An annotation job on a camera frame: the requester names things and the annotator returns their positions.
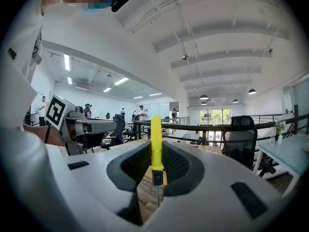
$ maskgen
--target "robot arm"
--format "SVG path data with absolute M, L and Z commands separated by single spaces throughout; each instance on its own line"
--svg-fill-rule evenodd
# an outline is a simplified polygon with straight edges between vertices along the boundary
M 68 155 L 82 154 L 84 149 L 99 146 L 107 131 L 116 129 L 110 120 L 88 119 L 81 106 L 54 94 L 45 110 L 46 120 L 59 130 Z

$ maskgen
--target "vase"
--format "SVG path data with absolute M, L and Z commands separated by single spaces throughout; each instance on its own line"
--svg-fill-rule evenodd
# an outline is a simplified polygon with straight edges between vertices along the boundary
M 282 134 L 280 134 L 279 137 L 278 137 L 278 144 L 279 145 L 282 144 Z

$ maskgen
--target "yellow screwdriver handle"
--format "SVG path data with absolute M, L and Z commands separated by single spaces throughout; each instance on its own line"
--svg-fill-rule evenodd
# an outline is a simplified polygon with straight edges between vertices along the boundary
M 151 169 L 163 171 L 164 166 L 161 162 L 162 156 L 162 129 L 161 117 L 153 116 L 151 119 Z

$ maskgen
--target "white desk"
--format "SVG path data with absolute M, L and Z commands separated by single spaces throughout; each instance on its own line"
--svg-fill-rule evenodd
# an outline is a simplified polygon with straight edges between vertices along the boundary
M 303 150 L 307 140 L 308 135 L 297 134 L 283 139 L 281 145 L 278 145 L 277 142 L 275 142 L 273 146 L 271 146 L 270 143 L 260 144 L 260 151 L 253 172 L 257 172 L 263 152 L 266 153 L 293 175 L 290 185 L 283 194 L 283 196 L 287 195 L 293 190 L 299 177 L 309 167 L 309 153 Z

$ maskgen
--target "track light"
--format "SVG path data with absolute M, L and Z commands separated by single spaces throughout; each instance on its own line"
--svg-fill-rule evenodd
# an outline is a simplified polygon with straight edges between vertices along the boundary
M 256 90 L 254 88 L 251 88 L 248 92 L 249 95 L 253 95 L 256 93 Z

